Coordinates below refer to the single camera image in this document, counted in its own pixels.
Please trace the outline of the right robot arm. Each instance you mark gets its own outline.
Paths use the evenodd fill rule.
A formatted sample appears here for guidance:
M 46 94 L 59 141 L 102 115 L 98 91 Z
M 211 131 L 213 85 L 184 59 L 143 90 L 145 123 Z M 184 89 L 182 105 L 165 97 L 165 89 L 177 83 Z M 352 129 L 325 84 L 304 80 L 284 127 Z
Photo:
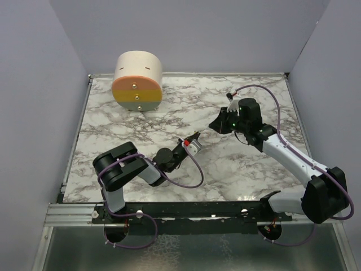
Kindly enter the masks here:
M 209 128 L 219 134 L 243 134 L 249 145 L 278 161 L 304 187 L 300 193 L 276 191 L 264 196 L 266 203 L 259 207 L 264 220 L 271 221 L 279 213 L 288 212 L 321 224 L 349 206 L 344 172 L 299 152 L 275 127 L 263 122 L 255 99 L 233 100 L 228 107 L 221 108 Z

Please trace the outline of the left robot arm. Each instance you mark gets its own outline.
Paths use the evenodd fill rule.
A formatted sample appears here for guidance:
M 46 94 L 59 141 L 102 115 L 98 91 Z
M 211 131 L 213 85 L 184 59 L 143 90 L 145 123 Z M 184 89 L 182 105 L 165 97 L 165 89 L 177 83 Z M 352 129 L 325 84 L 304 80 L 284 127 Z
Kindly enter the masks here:
M 185 139 L 180 138 L 173 150 L 161 148 L 153 159 L 140 154 L 130 141 L 98 155 L 93 160 L 93 167 L 107 206 L 105 216 L 114 223 L 120 222 L 124 218 L 126 203 L 123 187 L 135 177 L 156 187 L 164 181 L 170 181 L 166 174 L 178 169 L 186 158 L 190 158 L 197 168 L 200 168 L 194 158 L 201 150 L 201 144 L 198 142 L 199 136 L 200 132 L 195 132 Z M 200 175 L 200 183 L 193 186 L 170 182 L 179 187 L 193 189 L 201 186 L 204 182 L 202 171 L 200 171 Z

